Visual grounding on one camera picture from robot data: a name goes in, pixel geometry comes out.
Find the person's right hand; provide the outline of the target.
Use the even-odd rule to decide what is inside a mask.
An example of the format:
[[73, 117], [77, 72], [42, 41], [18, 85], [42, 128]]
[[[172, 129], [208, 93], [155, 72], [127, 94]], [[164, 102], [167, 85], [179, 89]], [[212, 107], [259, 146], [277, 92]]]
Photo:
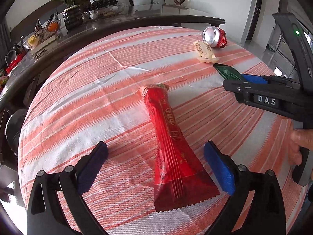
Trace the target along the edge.
[[293, 124], [289, 127], [290, 139], [288, 146], [288, 158], [290, 165], [300, 165], [302, 154], [300, 148], [304, 147], [312, 151], [313, 133], [312, 129], [294, 129]]

